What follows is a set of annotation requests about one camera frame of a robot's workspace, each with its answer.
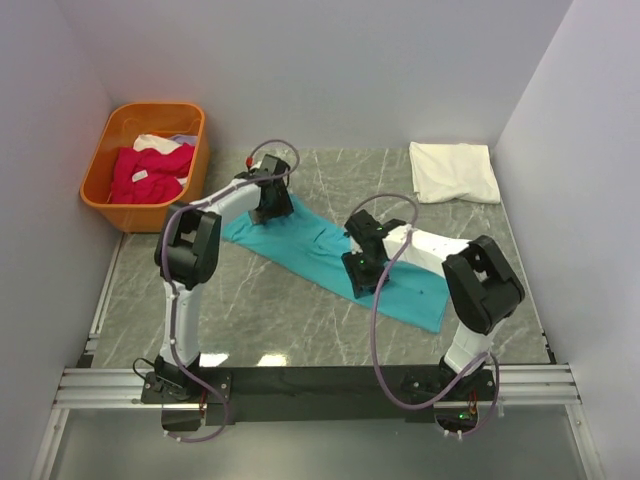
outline gray marble table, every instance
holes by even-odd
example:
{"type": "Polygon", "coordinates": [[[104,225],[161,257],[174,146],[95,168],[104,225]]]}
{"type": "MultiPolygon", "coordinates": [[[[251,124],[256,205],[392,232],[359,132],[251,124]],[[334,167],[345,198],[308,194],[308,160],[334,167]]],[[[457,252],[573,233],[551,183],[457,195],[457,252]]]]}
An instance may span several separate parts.
{"type": "MultiPolygon", "coordinates": [[[[205,191],[225,186],[242,170],[247,151],[216,153],[205,191]]],[[[289,162],[285,150],[278,154],[289,162]]],[[[303,150],[290,191],[313,211],[342,225],[355,204],[372,194],[411,194],[405,149],[303,150]]],[[[410,207],[395,199],[371,203],[384,220],[409,218],[410,207]]],[[[522,265],[502,205],[451,201],[421,205],[418,227],[457,238],[492,236],[516,273],[522,265]]],[[[128,368],[138,356],[153,359],[163,336],[164,292],[153,262],[156,235],[128,235],[114,272],[93,367],[128,368]]],[[[386,364],[435,363],[451,343],[457,319],[447,306],[442,331],[434,335],[379,316],[378,350],[386,364]]],[[[369,310],[318,287],[252,252],[222,245],[215,275],[205,287],[200,345],[210,359],[230,366],[260,362],[291,366],[362,365],[369,354],[369,310]]],[[[548,363],[529,291],[527,300],[502,327],[494,351],[505,363],[548,363]]]]}

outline white cloth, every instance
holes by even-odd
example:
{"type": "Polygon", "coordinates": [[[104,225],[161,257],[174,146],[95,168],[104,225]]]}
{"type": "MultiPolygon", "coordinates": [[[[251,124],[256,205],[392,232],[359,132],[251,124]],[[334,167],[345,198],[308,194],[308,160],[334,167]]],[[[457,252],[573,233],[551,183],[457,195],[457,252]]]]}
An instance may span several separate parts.
{"type": "Polygon", "coordinates": [[[486,145],[409,146],[413,190],[420,203],[461,198],[470,202],[500,203],[500,190],[486,145]]]}
{"type": "Polygon", "coordinates": [[[151,134],[138,135],[136,141],[133,142],[133,149],[136,152],[141,152],[145,148],[154,148],[163,155],[173,152],[179,146],[178,142],[151,134]]]}

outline orange basket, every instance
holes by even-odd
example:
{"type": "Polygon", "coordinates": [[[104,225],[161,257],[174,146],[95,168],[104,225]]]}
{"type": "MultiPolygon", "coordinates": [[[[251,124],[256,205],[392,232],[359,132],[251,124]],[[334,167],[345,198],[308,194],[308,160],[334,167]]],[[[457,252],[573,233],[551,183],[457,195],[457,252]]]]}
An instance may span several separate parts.
{"type": "Polygon", "coordinates": [[[169,205],[178,200],[192,202],[202,195],[209,165],[209,142],[202,109],[190,103],[132,103],[114,111],[102,132],[80,196],[123,232],[159,232],[169,205]],[[121,147],[131,147],[138,135],[152,133],[160,137],[197,135],[195,153],[184,189],[176,198],[153,205],[112,204],[113,169],[121,147]]]}

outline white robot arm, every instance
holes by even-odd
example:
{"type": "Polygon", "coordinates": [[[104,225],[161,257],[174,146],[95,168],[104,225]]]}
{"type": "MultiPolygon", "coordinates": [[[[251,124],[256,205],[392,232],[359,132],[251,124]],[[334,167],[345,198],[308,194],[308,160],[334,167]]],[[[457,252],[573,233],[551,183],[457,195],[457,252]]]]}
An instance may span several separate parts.
{"type": "MultiPolygon", "coordinates": [[[[287,193],[285,181],[260,181],[261,177],[281,175],[290,170],[283,160],[265,155],[247,172],[242,172],[220,191],[193,204],[198,207],[185,212],[185,206],[175,203],[169,207],[168,219],[179,218],[167,232],[167,256],[173,286],[165,281],[165,334],[160,353],[154,362],[159,377],[177,386],[183,386],[185,377],[178,368],[172,353],[175,347],[180,362],[187,368],[197,368],[200,347],[198,344],[198,323],[200,302],[204,284],[211,278],[218,263],[218,250],[222,228],[238,216],[249,212],[254,223],[264,223],[270,218],[286,216],[293,212],[293,205],[287,193]],[[246,180],[257,180],[246,185],[246,180]],[[231,193],[222,196],[223,191],[231,193]],[[172,313],[172,304],[177,295],[177,307],[172,313]],[[175,321],[172,338],[172,322],[175,321]]],[[[163,235],[160,236],[155,252],[155,262],[162,265],[163,235]]]]}
{"type": "MultiPolygon", "coordinates": [[[[366,210],[360,210],[345,227],[352,248],[342,259],[354,294],[370,294],[384,264],[405,244],[411,226],[399,220],[381,225],[366,210]]],[[[442,362],[455,374],[490,350],[502,320],[524,299],[522,284],[496,243],[487,236],[469,241],[414,229],[411,243],[398,260],[447,280],[460,323],[442,362]]],[[[468,370],[466,375],[479,367],[468,370]]]]}

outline pink towel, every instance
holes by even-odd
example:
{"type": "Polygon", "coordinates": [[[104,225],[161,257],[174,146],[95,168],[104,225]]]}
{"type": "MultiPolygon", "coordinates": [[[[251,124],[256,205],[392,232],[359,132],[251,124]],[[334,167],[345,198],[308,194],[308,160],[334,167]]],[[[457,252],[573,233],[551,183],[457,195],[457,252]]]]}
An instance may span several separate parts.
{"type": "Polygon", "coordinates": [[[120,149],[113,170],[111,203],[156,204],[173,200],[182,192],[178,178],[189,175],[195,147],[181,145],[163,155],[153,148],[136,152],[120,149]]]}

